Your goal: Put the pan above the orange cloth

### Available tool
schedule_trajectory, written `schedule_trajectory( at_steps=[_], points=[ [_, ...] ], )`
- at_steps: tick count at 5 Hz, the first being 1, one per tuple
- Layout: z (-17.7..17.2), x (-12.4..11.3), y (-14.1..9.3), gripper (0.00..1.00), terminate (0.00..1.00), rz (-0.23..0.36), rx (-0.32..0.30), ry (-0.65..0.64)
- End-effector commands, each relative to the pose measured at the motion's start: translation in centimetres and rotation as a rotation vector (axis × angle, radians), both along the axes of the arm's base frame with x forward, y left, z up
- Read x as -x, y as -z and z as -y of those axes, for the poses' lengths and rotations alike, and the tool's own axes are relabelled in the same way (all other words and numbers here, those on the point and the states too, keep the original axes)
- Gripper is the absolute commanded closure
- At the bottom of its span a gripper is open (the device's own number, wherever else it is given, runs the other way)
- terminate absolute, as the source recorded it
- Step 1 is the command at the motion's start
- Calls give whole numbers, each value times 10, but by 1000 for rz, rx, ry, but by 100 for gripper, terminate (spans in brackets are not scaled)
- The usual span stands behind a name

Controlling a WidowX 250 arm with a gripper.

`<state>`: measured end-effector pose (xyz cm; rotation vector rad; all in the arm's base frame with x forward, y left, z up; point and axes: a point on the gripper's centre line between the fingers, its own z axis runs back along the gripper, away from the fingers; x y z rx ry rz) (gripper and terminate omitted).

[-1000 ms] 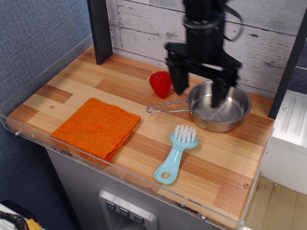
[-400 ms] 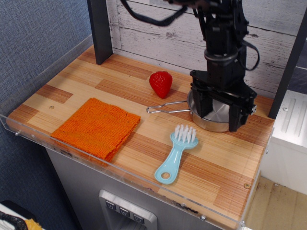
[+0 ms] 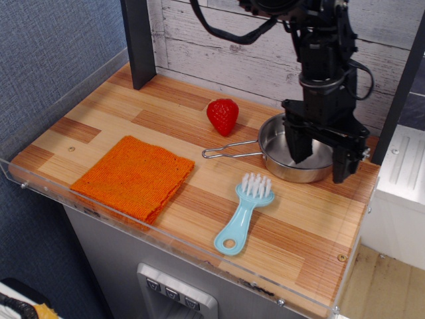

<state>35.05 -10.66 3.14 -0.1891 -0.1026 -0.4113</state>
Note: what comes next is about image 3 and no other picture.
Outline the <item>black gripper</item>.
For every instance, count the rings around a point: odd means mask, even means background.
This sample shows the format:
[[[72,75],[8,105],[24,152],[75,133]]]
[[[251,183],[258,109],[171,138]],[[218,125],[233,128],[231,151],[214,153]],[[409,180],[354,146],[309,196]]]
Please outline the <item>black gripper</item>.
[[[353,115],[355,97],[343,85],[326,92],[305,87],[303,100],[286,99],[284,122],[291,158],[301,163],[313,154],[312,141],[333,149],[333,182],[343,183],[367,158],[369,131]]]

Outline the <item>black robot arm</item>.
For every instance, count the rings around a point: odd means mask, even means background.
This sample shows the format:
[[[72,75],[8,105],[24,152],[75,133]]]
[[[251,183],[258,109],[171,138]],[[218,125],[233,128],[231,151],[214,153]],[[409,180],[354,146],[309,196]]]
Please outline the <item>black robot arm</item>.
[[[333,150],[333,181],[343,183],[368,155],[370,132],[354,116],[357,71],[368,68],[351,57],[357,34],[351,28],[346,1],[240,1],[253,15],[284,22],[301,64],[303,100],[286,99],[282,106],[286,141],[292,159],[312,155],[312,141]]]

